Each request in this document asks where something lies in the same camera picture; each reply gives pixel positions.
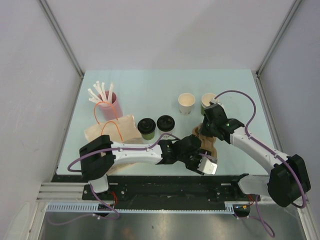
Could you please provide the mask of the brown pulp cup carrier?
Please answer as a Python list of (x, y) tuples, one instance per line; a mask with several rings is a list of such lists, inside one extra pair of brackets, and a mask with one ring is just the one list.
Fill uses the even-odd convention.
[(217, 149), (215, 148), (215, 142), (217, 141), (216, 137), (208, 137), (204, 136), (200, 133), (202, 123), (193, 128), (192, 134), (195, 135), (201, 141), (201, 149), (205, 150), (208, 154), (210, 154), (214, 160), (214, 163), (218, 163), (218, 154)]

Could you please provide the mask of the black cup lid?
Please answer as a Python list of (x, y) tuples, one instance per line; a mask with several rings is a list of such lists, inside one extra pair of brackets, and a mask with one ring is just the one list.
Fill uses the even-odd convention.
[(143, 118), (138, 122), (137, 129), (142, 135), (148, 135), (155, 131), (156, 123), (151, 118)]
[(162, 132), (170, 132), (175, 128), (175, 120), (170, 115), (162, 115), (157, 119), (156, 125)]

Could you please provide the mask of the printed paper takeout bag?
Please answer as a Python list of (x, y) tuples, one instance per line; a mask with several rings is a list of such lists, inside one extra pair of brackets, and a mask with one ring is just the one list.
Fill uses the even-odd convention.
[(98, 105), (96, 103), (93, 109), (96, 124), (84, 130), (84, 136), (88, 142), (95, 140), (101, 135), (109, 135), (110, 140), (124, 144), (143, 144), (143, 138), (138, 131), (135, 118), (132, 114), (122, 116), (118, 119), (105, 120), (100, 122), (96, 115)]

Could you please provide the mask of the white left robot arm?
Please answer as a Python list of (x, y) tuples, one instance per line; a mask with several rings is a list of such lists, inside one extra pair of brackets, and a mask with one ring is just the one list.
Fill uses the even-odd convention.
[(201, 140), (193, 134), (183, 139), (161, 139), (151, 145), (115, 142), (109, 135), (102, 135), (80, 148), (80, 172), (82, 179), (92, 185), (93, 194), (105, 200), (111, 193), (107, 172), (113, 166), (182, 162), (186, 169), (204, 175), (201, 166), (204, 153)]

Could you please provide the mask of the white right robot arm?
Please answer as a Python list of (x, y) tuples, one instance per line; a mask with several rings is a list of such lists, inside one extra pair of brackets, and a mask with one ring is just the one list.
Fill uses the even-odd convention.
[(311, 189), (311, 183), (301, 156), (290, 156), (265, 145), (250, 134), (242, 122), (228, 118), (224, 108), (217, 103), (204, 109), (200, 133), (242, 150), (267, 172), (267, 175), (242, 177), (230, 188), (235, 200), (242, 201), (248, 194), (267, 196), (285, 208), (301, 198), (300, 207), (306, 206), (306, 193)]

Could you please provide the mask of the green paper cup stack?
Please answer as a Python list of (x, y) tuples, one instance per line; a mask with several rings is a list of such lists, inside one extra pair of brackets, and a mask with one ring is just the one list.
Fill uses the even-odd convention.
[(204, 116), (205, 115), (205, 108), (210, 106), (210, 101), (215, 98), (216, 95), (214, 93), (206, 93), (201, 97), (201, 108), (200, 113)]

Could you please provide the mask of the white paper cup stack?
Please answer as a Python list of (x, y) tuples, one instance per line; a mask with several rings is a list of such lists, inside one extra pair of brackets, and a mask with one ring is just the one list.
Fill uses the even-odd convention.
[(179, 112), (182, 115), (189, 115), (194, 108), (196, 98), (191, 93), (182, 93), (178, 97)]

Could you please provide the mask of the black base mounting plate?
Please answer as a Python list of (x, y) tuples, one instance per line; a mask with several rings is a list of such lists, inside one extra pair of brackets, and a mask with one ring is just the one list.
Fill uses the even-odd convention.
[(145, 176), (111, 175), (109, 189), (93, 194), (89, 184), (79, 175), (55, 175), (53, 183), (83, 183), (82, 200), (97, 198), (115, 201), (123, 210), (199, 211), (223, 210), (226, 202), (251, 205), (254, 193), (245, 194), (238, 182), (243, 175), (218, 176)]

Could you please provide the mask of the pink straw holder cup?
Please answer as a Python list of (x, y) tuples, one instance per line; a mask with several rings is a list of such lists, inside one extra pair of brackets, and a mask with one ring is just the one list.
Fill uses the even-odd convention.
[(98, 108), (106, 121), (115, 120), (123, 116), (118, 97), (114, 92), (112, 93), (112, 104), (101, 102)]

